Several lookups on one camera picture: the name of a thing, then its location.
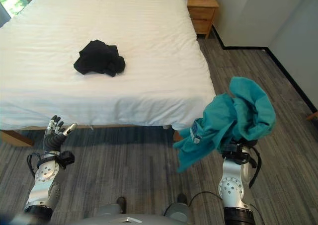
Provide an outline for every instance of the bed leg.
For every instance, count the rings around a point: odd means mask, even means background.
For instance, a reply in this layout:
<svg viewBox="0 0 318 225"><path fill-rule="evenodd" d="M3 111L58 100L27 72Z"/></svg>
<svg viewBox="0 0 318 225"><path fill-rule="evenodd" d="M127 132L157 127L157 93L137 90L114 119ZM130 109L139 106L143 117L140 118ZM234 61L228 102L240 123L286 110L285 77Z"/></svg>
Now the bed leg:
<svg viewBox="0 0 318 225"><path fill-rule="evenodd" d="M179 142L180 140L182 140L182 136L180 136L178 131L174 131L173 133L173 141L174 142Z"/></svg>
<svg viewBox="0 0 318 225"><path fill-rule="evenodd" d="M0 139L16 147L31 147L34 141L15 131L0 130Z"/></svg>
<svg viewBox="0 0 318 225"><path fill-rule="evenodd" d="M314 117L318 117L318 112L313 113L307 117L307 120L312 120Z"/></svg>

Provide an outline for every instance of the black baseboard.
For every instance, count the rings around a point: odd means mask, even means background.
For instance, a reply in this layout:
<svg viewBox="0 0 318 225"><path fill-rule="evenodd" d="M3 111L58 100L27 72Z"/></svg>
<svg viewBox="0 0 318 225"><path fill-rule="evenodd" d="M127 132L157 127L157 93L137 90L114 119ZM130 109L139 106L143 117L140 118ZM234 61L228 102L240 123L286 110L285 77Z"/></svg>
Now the black baseboard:
<svg viewBox="0 0 318 225"><path fill-rule="evenodd" d="M313 105L304 91L299 87L299 85L295 82L293 77L288 73L288 71L284 68L284 66L279 62L279 60L275 57L275 55L270 51L268 47L258 47L258 46L225 46L220 38L217 30L213 26L213 31L218 38L222 49L224 50L265 50L269 57L275 62L276 66L280 69L280 71L284 74L284 76L288 79L294 89L297 91L299 96L303 99L303 101L307 104L312 112L317 112L317 108Z"/></svg>

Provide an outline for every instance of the wooden nightstand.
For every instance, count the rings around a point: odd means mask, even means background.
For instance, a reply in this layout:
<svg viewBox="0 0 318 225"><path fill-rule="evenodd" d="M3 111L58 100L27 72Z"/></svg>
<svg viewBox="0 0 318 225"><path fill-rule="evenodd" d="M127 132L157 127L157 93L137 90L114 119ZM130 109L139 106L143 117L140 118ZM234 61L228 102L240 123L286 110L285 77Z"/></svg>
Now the wooden nightstand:
<svg viewBox="0 0 318 225"><path fill-rule="evenodd" d="M188 0L188 11L197 34L209 37L219 4L216 0Z"/></svg>

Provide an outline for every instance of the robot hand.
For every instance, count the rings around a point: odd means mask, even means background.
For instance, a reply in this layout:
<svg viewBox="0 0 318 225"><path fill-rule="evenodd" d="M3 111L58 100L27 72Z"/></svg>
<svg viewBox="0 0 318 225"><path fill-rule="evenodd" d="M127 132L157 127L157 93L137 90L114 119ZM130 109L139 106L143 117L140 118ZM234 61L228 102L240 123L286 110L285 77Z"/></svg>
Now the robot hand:
<svg viewBox="0 0 318 225"><path fill-rule="evenodd" d="M49 125L44 134L43 150L45 153L61 152L61 145L66 140L67 136L76 129L77 124L71 124L66 130L61 129L63 121L59 123L61 118L55 115L49 122Z"/></svg>

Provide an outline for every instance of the robotic arm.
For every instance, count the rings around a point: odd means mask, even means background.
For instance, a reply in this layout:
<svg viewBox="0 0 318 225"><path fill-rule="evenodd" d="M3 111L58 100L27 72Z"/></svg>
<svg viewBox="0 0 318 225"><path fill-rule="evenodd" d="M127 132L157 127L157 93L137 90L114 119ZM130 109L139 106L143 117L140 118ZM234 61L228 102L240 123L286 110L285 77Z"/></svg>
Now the robotic arm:
<svg viewBox="0 0 318 225"><path fill-rule="evenodd" d="M250 187L260 170L261 159L256 149L258 163L252 158L251 150L257 140L241 140L226 146L223 152L223 176L219 183L219 194L223 199L226 225L255 225L250 207ZM252 177L252 168L256 168Z"/></svg>
<svg viewBox="0 0 318 225"><path fill-rule="evenodd" d="M61 153L61 145L67 136L75 130L77 124L73 123L66 130L61 129L63 121L54 116L45 131L43 150L44 154L37 163L38 170L33 172L31 157L28 164L35 178L35 184L30 192L24 207L24 214L16 217L11 224L45 224L50 221L52 213L60 197L60 186L65 178L65 169L74 163L74 155L70 151Z"/></svg>

